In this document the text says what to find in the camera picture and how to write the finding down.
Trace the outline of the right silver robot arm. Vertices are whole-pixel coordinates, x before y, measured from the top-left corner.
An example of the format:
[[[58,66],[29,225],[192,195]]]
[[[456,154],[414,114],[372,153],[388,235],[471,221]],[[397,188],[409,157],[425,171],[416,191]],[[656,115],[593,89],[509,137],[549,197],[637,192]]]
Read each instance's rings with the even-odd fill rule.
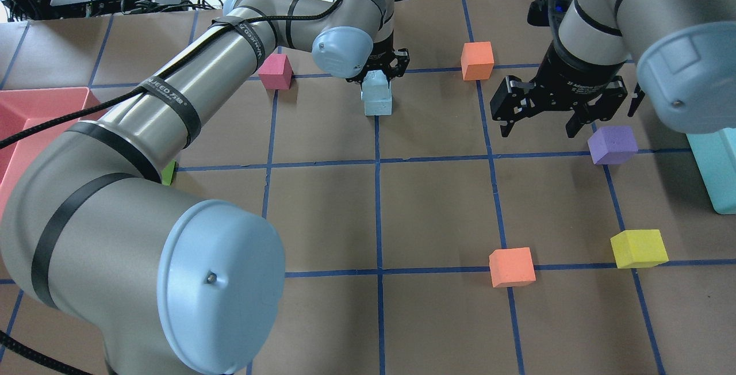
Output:
[[[734,127],[734,0],[534,0],[527,21],[549,27],[552,42],[531,81],[507,76],[492,97],[502,136],[542,112],[571,112],[568,137],[610,120],[627,94],[618,73],[629,59],[629,116],[649,98],[673,131]]]

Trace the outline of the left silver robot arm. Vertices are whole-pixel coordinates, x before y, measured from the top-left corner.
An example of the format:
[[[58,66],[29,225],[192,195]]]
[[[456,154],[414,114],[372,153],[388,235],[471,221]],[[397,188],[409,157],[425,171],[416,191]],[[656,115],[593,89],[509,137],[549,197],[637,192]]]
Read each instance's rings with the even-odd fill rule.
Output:
[[[261,215],[161,183],[165,165],[279,45],[360,75],[394,0],[228,0],[156,74],[35,158],[2,214],[2,259],[27,296],[99,328],[111,374],[231,374],[266,343],[286,260]]]

